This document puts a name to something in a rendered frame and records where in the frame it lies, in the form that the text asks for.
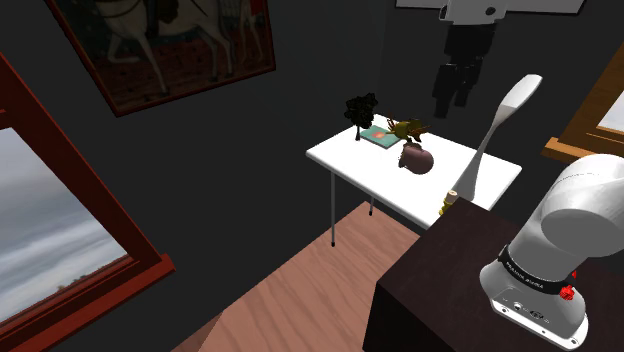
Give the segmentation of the dark robot stand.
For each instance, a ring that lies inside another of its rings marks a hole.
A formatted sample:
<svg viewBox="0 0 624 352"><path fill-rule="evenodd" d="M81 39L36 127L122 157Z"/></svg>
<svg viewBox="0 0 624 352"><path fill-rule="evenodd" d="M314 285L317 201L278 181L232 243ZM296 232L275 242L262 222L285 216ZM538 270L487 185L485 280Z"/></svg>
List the dark robot stand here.
<svg viewBox="0 0 624 352"><path fill-rule="evenodd" d="M377 281L364 352L565 352L495 313L479 272L518 226L459 200ZM586 260L577 284L589 318L571 352L624 352L624 276Z"/></svg>

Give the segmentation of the framed horse wall picture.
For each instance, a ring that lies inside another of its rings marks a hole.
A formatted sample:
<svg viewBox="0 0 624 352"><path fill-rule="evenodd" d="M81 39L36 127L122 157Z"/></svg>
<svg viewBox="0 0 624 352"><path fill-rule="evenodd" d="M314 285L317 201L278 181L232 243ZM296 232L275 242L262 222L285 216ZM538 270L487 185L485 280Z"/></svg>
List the framed horse wall picture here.
<svg viewBox="0 0 624 352"><path fill-rule="evenodd" d="M116 116L276 68L267 0L44 0Z"/></svg>

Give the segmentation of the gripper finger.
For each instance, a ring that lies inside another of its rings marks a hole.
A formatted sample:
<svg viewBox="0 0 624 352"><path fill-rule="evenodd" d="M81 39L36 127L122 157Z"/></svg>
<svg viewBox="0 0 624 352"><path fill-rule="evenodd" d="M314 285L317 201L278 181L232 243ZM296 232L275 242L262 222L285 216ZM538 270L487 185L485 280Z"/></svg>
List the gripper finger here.
<svg viewBox="0 0 624 352"><path fill-rule="evenodd" d="M477 84L482 67L482 58L476 58L470 63L458 66L460 73L460 82L457 87L454 105L457 107L465 107L469 93Z"/></svg>
<svg viewBox="0 0 624 352"><path fill-rule="evenodd" d="M457 65L447 63L438 69L432 96L436 100L434 116L445 118L448 112L451 98L456 92L457 86Z"/></svg>

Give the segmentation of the white table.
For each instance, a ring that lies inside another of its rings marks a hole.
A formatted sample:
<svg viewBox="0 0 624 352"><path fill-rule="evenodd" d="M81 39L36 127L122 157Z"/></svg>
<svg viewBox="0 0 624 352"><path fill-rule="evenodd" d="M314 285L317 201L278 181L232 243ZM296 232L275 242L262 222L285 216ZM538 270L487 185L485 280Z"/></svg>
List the white table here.
<svg viewBox="0 0 624 352"><path fill-rule="evenodd" d="M352 126L308 149L306 156L423 229L437 221L447 192L476 153L425 133L422 147L432 154L434 165L428 173L417 175L398 166L401 142L384 149L364 139L357 141L355 134Z"/></svg>

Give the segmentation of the teal book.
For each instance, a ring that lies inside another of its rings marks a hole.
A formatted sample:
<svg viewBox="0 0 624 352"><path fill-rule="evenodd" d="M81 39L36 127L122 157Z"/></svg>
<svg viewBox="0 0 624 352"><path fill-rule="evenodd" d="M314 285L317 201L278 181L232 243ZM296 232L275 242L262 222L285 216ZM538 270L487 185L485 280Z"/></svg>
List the teal book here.
<svg viewBox="0 0 624 352"><path fill-rule="evenodd" d="M360 137L384 149L389 149L400 141L394 134L390 134L388 130L376 125L362 130Z"/></svg>

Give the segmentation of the yellow-green spiky plant figure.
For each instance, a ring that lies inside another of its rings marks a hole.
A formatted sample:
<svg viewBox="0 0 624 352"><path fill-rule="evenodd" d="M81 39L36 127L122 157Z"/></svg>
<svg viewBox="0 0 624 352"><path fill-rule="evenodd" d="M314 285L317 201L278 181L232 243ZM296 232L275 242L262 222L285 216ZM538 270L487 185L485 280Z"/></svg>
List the yellow-green spiky plant figure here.
<svg viewBox="0 0 624 352"><path fill-rule="evenodd" d="M387 118L389 134L397 138L404 139L410 143L421 142L421 135L428 133L430 125L424 125L420 119L409 119L395 122L392 118Z"/></svg>

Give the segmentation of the black tree figure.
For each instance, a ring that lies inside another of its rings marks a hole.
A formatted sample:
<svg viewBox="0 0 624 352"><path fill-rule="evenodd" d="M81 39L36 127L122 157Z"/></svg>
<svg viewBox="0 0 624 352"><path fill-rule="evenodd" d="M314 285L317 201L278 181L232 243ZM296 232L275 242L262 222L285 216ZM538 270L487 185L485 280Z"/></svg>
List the black tree figure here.
<svg viewBox="0 0 624 352"><path fill-rule="evenodd" d="M368 93L365 96L357 96L345 102L347 110L344 117L351 121L356 127L355 140L360 140L360 129L368 129L372 126L374 120L373 110L378 105L378 101L374 93Z"/></svg>

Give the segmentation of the tall white curved sculpture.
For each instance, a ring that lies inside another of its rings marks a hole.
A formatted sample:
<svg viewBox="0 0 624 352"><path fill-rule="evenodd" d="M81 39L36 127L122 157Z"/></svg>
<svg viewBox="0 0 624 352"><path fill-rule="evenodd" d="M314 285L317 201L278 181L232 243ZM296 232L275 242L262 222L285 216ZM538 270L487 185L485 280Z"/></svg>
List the tall white curved sculpture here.
<svg viewBox="0 0 624 352"><path fill-rule="evenodd" d="M531 98L542 83L542 80L543 77L541 75L527 74L520 79L502 99L488 132L452 188L459 197L467 200L474 199L480 163L492 135L504 121L512 116Z"/></svg>

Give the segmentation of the small yellow figure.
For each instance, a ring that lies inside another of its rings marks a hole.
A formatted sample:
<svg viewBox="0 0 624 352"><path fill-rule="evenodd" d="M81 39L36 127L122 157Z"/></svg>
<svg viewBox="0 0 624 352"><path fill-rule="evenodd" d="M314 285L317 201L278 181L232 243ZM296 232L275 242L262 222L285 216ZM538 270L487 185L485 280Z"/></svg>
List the small yellow figure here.
<svg viewBox="0 0 624 352"><path fill-rule="evenodd" d="M449 190L443 199L443 206L439 210L439 215L443 215L450 206L458 199L458 193L455 190Z"/></svg>

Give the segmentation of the red framed window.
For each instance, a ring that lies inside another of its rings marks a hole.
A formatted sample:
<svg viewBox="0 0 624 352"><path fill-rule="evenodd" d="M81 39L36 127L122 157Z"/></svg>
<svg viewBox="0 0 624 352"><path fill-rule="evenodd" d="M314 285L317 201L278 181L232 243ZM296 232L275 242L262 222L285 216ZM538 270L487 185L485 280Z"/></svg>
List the red framed window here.
<svg viewBox="0 0 624 352"><path fill-rule="evenodd" d="M48 352L174 270L0 53L0 352Z"/></svg>

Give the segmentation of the mauve round vase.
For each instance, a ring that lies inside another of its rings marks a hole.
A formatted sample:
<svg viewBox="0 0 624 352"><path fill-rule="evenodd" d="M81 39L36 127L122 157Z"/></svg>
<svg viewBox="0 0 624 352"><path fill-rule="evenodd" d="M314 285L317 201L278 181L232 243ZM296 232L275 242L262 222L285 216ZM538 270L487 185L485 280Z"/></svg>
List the mauve round vase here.
<svg viewBox="0 0 624 352"><path fill-rule="evenodd" d="M424 150L418 143L406 142L400 154L398 167L406 168L414 174L423 175L428 173L434 165L432 154Z"/></svg>

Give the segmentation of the brown wooden framed window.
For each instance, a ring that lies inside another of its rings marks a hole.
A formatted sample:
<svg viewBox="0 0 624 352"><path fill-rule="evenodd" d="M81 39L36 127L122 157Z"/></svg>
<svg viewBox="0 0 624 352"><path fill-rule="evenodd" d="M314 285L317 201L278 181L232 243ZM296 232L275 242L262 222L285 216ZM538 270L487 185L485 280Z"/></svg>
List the brown wooden framed window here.
<svg viewBox="0 0 624 352"><path fill-rule="evenodd" d="M600 122L624 91L624 42L620 45L562 135L551 137L541 155L564 163L596 153L624 157L624 131Z"/></svg>

